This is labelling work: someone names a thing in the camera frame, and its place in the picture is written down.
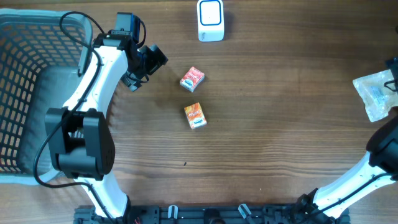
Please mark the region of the orange small carton box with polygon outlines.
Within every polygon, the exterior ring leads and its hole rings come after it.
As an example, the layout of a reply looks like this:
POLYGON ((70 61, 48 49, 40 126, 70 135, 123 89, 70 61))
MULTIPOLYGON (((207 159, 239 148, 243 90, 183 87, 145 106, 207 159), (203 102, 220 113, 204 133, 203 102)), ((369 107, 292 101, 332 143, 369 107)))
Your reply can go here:
POLYGON ((196 129, 207 124, 201 104, 195 103, 184 108, 188 123, 192 129, 196 129))

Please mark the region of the white resealable pouch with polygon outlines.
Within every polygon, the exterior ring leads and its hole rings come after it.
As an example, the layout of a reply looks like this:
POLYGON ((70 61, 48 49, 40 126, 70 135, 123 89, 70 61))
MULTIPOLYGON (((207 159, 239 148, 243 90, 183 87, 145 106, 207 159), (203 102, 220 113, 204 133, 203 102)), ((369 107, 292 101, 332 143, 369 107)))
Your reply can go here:
POLYGON ((394 76, 390 70, 381 71, 353 80, 370 122, 385 118, 397 107, 397 91, 393 90, 394 76))

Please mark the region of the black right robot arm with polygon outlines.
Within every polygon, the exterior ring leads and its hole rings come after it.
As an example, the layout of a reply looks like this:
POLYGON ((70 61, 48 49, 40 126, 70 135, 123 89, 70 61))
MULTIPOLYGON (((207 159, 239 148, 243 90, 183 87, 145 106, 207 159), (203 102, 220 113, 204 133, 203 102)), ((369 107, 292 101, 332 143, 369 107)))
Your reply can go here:
MULTIPOLYGON (((370 121, 385 118, 397 106, 397 58, 386 70, 353 80, 370 121)), ((329 185, 302 195, 291 211, 292 223, 340 223, 342 213, 371 192, 397 182, 397 118, 379 128, 363 158, 329 185)))

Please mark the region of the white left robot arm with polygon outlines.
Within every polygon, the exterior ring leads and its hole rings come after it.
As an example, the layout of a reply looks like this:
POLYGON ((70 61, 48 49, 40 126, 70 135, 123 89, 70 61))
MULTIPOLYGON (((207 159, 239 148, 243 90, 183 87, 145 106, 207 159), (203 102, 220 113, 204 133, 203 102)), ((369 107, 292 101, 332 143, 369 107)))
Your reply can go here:
POLYGON ((91 61, 75 92, 45 115, 42 148, 49 149, 53 168, 71 185, 82 186, 93 202, 92 208, 76 211, 76 223, 138 222, 113 173, 116 148, 106 113, 119 82, 135 91, 167 63, 158 46, 146 46, 145 39, 139 17, 118 13, 115 28, 86 45, 91 61))

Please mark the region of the red snack packet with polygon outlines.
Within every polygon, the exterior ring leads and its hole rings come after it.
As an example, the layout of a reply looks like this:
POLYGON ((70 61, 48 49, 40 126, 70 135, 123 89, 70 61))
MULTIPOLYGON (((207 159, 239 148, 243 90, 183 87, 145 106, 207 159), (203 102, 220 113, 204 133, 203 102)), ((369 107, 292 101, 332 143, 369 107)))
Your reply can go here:
POLYGON ((189 71, 180 80, 180 85, 190 92, 204 80, 205 74, 195 67, 191 67, 189 71))

